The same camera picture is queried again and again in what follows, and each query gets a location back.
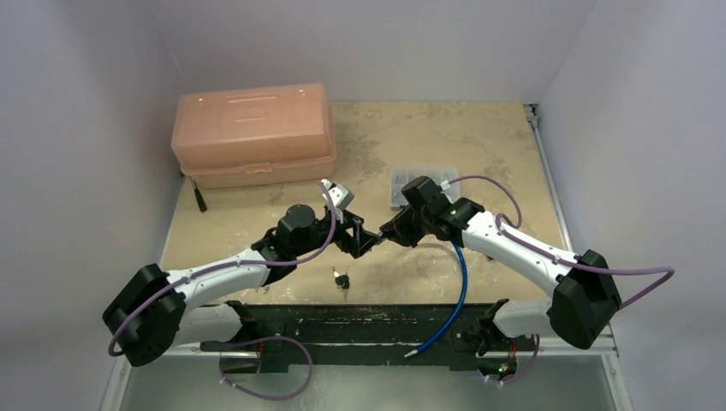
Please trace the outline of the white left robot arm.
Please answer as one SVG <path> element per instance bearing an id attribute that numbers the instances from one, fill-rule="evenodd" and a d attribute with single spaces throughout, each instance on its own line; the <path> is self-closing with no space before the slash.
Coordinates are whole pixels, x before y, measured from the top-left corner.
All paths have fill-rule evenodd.
<path id="1" fill-rule="evenodd" d="M 317 217 L 308 205 L 292 205 L 260 240 L 231 257 L 176 271 L 143 266 L 102 314 L 111 334 L 109 355 L 144 366 L 173 345 L 183 319 L 206 303 L 277 282 L 329 245 L 361 257 L 383 240 L 363 223 L 349 211 Z"/>

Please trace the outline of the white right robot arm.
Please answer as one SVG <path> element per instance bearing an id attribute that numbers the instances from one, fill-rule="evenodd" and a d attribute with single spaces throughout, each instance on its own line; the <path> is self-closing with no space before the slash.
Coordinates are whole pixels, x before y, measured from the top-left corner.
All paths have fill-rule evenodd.
<path id="1" fill-rule="evenodd" d="M 381 226 L 386 240 L 416 247 L 424 236 L 433 235 L 494 259 L 546 293 L 540 301 L 498 301 L 480 320 L 484 348 L 501 348 L 516 337 L 538 334 L 589 349 L 621 307 L 600 254 L 579 256 L 551 247 L 470 199 L 450 201 L 428 176 L 408 183 L 402 194 L 408 206 Z"/>

